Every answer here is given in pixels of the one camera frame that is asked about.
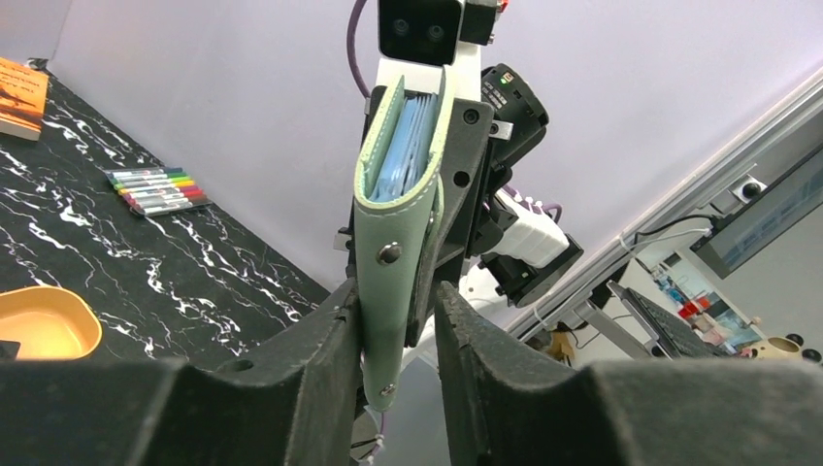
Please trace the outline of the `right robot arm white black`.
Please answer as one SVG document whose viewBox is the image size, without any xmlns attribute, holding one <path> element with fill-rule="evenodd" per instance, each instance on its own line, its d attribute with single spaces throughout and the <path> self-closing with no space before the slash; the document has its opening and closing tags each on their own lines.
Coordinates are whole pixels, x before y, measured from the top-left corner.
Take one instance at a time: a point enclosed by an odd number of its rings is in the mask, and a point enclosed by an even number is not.
<svg viewBox="0 0 823 466">
<path fill-rule="evenodd" d="M 480 76 L 460 99 L 450 68 L 431 92 L 398 74 L 377 86 L 354 175 L 348 249 L 369 353 L 418 344 L 439 282 L 476 257 L 515 307 L 534 302 L 581 257 L 559 208 L 510 187 L 514 164 L 539 144 L 548 113 L 510 66 Z"/>
</svg>

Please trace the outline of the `orange oval tray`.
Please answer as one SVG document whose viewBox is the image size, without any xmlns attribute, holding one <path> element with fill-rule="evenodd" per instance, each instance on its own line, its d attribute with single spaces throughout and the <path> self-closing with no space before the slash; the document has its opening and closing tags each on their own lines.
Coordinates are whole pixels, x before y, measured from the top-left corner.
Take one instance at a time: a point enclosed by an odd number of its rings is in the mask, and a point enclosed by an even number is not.
<svg viewBox="0 0 823 466">
<path fill-rule="evenodd" d="M 18 360 L 71 360 L 91 355 L 102 325 L 75 292 L 36 285 L 1 293 L 1 340 L 21 343 Z"/>
</svg>

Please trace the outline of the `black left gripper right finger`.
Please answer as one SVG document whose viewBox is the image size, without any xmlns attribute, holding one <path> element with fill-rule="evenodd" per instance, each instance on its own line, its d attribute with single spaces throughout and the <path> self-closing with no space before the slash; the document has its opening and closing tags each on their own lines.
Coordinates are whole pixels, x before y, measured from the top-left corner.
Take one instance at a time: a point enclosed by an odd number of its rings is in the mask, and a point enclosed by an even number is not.
<svg viewBox="0 0 823 466">
<path fill-rule="evenodd" d="M 822 372 L 801 361 L 617 360 L 575 370 L 436 289 L 454 465 L 818 465 Z"/>
</svg>

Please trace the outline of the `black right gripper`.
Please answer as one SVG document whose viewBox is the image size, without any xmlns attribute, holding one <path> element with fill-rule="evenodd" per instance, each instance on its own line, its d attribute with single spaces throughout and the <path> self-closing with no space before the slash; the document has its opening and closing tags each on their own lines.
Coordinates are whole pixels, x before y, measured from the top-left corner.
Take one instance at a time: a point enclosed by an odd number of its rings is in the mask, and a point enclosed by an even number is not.
<svg viewBox="0 0 823 466">
<path fill-rule="evenodd" d="M 434 289 L 441 282 L 458 283 L 468 252 L 486 256 L 513 226 L 513 209 L 504 208 L 508 195 L 525 209 L 542 216 L 549 207 L 526 199 L 509 186 L 513 165 L 544 138 L 549 116 L 531 87 L 513 69 L 500 63 L 481 71 L 482 102 L 456 99 L 447 128 L 440 169 L 443 205 L 439 222 L 424 244 L 405 336 L 405 346 L 421 340 L 426 320 L 433 313 Z M 488 143 L 490 136 L 497 143 Z M 486 193 L 477 210 L 480 170 L 488 162 Z"/>
</svg>

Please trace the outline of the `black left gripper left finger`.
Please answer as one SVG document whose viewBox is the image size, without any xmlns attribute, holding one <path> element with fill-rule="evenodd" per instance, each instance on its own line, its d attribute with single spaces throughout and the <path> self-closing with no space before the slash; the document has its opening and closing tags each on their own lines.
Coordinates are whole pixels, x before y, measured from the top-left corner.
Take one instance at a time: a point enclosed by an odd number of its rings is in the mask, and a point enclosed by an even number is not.
<svg viewBox="0 0 823 466">
<path fill-rule="evenodd" d="M 347 465 L 360 386 L 355 280 L 244 356 L 7 362 L 5 465 Z"/>
</svg>

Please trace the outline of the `mint green card holder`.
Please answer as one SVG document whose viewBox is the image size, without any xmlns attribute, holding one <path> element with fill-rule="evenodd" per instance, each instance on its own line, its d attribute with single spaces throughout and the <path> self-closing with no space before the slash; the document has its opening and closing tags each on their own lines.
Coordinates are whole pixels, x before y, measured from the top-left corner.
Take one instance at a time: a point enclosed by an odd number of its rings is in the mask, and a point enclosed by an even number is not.
<svg viewBox="0 0 823 466">
<path fill-rule="evenodd" d="M 421 254 L 444 215 L 441 167 L 455 99 L 452 69 L 434 93 L 393 78 L 372 114 L 353 180 L 354 251 L 368 404 L 392 406 Z"/>
</svg>

